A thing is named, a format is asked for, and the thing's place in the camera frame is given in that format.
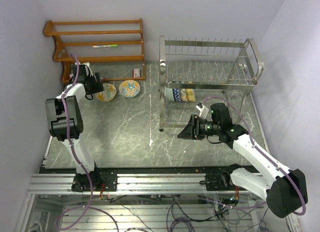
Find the orange leaf pattern bowl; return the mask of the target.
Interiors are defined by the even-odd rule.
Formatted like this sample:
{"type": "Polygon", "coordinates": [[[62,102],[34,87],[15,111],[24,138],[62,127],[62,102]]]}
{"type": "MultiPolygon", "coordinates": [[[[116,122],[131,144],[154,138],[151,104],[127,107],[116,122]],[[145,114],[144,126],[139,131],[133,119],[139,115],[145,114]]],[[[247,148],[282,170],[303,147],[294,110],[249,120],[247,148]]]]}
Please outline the orange leaf pattern bowl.
{"type": "Polygon", "coordinates": [[[117,89],[113,84],[104,83],[103,84],[103,91],[97,92],[95,97],[97,100],[101,102],[110,102],[112,101],[117,93],[117,89]]]}

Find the orange flower green bowl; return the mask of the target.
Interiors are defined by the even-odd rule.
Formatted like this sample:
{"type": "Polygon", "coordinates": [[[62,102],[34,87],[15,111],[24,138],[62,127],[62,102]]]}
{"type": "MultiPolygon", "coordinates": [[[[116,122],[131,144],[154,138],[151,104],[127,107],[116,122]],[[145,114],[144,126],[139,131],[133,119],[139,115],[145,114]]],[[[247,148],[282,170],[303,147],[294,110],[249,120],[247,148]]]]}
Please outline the orange flower green bowl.
{"type": "Polygon", "coordinates": [[[183,102],[188,102],[187,93],[186,93],[186,90],[184,88],[180,89],[180,96],[181,96],[181,100],[183,102]]]}

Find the yellow sun blue bowl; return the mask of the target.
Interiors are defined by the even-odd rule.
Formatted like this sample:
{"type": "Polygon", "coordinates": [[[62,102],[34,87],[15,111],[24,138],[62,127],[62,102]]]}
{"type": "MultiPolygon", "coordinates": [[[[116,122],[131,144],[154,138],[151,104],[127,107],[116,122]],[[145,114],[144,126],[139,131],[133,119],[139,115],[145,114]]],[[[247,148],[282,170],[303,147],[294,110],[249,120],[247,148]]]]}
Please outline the yellow sun blue bowl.
{"type": "Polygon", "coordinates": [[[187,95],[187,100],[189,102],[195,102],[196,101],[195,90],[193,88],[186,88],[185,91],[187,95]]]}

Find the red pattern blue zigzag bowl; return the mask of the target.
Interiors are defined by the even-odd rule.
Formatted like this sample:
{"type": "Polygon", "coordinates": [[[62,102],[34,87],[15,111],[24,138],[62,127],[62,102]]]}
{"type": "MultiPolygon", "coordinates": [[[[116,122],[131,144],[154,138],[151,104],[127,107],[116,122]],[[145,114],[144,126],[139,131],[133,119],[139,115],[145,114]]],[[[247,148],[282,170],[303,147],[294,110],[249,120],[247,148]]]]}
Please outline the red pattern blue zigzag bowl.
{"type": "Polygon", "coordinates": [[[173,88],[172,93],[175,102],[182,102],[181,90],[179,88],[173,88]]]}

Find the teal dotted grey bowl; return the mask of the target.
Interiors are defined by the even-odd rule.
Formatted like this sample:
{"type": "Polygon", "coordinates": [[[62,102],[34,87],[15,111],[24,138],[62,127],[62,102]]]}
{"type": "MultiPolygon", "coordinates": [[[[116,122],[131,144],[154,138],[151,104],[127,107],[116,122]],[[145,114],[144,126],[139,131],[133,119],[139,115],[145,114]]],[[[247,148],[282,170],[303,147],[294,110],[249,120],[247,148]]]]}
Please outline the teal dotted grey bowl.
{"type": "Polygon", "coordinates": [[[175,101],[172,88],[165,87],[164,88],[164,95],[168,101],[170,101],[170,102],[175,101]]]}

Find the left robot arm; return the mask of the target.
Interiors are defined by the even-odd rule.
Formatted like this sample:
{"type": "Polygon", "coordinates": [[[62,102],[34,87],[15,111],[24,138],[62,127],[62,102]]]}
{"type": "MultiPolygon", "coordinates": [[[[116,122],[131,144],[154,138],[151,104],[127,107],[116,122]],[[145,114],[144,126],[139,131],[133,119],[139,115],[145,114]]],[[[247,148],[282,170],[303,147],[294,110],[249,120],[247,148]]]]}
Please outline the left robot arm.
{"type": "Polygon", "coordinates": [[[72,76],[62,93],[45,101],[49,133],[67,148],[75,163],[71,186],[73,192],[114,192],[117,189],[117,176],[113,172],[101,172],[82,136],[84,122],[79,101],[90,99],[104,90],[100,75],[92,71],[88,62],[73,64],[71,70],[72,76]]]}

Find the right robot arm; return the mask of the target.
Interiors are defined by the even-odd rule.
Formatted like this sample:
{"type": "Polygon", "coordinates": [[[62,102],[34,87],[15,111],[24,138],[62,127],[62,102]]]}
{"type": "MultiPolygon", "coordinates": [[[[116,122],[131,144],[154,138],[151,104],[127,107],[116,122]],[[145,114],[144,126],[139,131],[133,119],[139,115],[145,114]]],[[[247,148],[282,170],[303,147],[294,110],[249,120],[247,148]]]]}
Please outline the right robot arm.
{"type": "Polygon", "coordinates": [[[279,218],[291,213],[301,216],[306,213],[306,177],[300,169],[290,169],[258,145],[247,129],[233,123],[224,103],[214,103],[210,108],[198,103],[196,107],[199,114],[190,116],[188,124],[177,138],[200,141],[217,136],[218,143],[236,151],[260,173],[255,175],[239,164],[232,164],[224,169],[220,178],[224,189],[231,190],[235,186],[246,189],[263,199],[279,218]]]}

